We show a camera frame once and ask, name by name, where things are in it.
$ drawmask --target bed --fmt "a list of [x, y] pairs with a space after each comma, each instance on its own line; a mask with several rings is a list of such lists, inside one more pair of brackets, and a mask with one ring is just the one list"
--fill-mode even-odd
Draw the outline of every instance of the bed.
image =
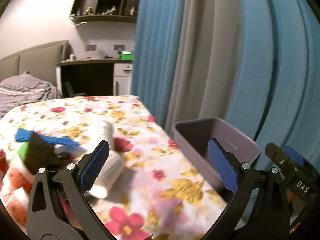
[[[79, 97], [18, 106], [0, 120], [0, 149], [11, 159], [20, 143], [18, 127], [42, 134], [68, 135], [81, 149], [90, 147], [94, 120], [115, 127], [116, 151], [126, 164], [106, 199], [92, 203], [100, 220], [117, 239], [197, 240], [226, 206], [222, 197], [180, 152], [136, 96]], [[125, 234], [124, 226], [135, 230]]]
[[15, 106], [59, 97], [55, 65], [69, 49], [68, 41], [56, 41], [0, 60], [0, 119]]

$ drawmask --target flower center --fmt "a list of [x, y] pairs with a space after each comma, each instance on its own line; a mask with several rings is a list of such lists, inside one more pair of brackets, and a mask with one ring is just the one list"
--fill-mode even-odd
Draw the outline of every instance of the flower center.
[[132, 233], [132, 229], [131, 229], [131, 227], [129, 227], [129, 226], [124, 226], [123, 228], [122, 228], [122, 231], [128, 236], [128, 235], [131, 235], [131, 233]]

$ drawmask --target wall shelf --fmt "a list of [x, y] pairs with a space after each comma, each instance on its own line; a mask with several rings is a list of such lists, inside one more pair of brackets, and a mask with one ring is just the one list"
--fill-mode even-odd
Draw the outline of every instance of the wall shelf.
[[[88, 7], [92, 8], [90, 15], [85, 14]], [[104, 14], [112, 8], [115, 9], [112, 15]], [[94, 21], [136, 23], [138, 9], [139, 0], [74, 0], [70, 15], [76, 15], [71, 19], [75, 23]]]

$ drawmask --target headboard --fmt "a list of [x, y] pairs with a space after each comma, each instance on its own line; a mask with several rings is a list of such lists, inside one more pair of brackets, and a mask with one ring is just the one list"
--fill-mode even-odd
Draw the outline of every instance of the headboard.
[[30, 75], [57, 85], [55, 66], [68, 57], [69, 41], [24, 49], [0, 60], [0, 82], [29, 70]]

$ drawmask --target gray curtain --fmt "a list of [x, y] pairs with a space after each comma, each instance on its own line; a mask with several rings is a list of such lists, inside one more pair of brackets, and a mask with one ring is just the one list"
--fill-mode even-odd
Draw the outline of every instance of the gray curtain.
[[226, 117], [240, 50], [240, 0], [185, 1], [167, 133], [178, 121]]

